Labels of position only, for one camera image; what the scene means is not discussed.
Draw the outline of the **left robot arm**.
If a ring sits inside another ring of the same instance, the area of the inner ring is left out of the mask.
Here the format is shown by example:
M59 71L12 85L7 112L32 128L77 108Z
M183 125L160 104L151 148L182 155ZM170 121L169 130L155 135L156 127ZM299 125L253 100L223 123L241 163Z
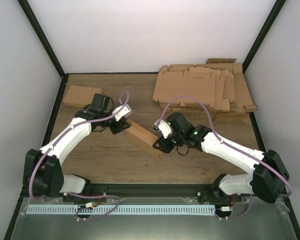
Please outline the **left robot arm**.
M48 197L74 194L81 202L91 198L89 180L83 176L65 175L62 165L72 150L96 128L108 128L116 135L131 126L127 122L132 113L128 101L120 100L118 107L108 108L113 103L110 96L96 93L92 102L77 111L57 137L40 149L30 149L26 153L23 185L31 198L35 197L34 193Z

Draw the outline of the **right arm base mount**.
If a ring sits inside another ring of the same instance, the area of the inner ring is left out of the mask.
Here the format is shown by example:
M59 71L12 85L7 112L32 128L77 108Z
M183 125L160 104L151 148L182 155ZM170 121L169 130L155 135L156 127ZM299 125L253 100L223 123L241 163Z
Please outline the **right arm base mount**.
M199 184L195 187L197 202L199 204L231 204L233 197L226 195L215 184Z

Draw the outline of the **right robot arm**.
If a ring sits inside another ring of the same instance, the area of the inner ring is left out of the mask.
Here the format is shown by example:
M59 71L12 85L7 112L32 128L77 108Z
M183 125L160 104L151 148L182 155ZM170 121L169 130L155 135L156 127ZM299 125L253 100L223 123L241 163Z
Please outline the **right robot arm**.
M273 204L290 178L276 151L262 152L232 142L207 126L193 126L180 112L174 112L166 120L158 119L153 128L161 132L161 137L152 145L154 149L169 154L173 149L186 146L222 158L245 172L221 174L215 180L212 195L219 202L230 195L251 194Z

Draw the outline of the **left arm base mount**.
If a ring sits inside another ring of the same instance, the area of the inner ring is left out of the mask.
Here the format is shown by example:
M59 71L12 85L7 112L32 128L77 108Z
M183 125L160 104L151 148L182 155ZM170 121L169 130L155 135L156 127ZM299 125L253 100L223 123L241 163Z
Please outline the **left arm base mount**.
M62 198L64 202L86 204L88 202L97 201L98 203L104 203L106 201L104 198L86 199L69 195L68 192L88 197L100 196L100 193L96 191L91 181L88 178L79 175L66 175L61 190L65 190L65 193L67 193L67 195L64 195Z

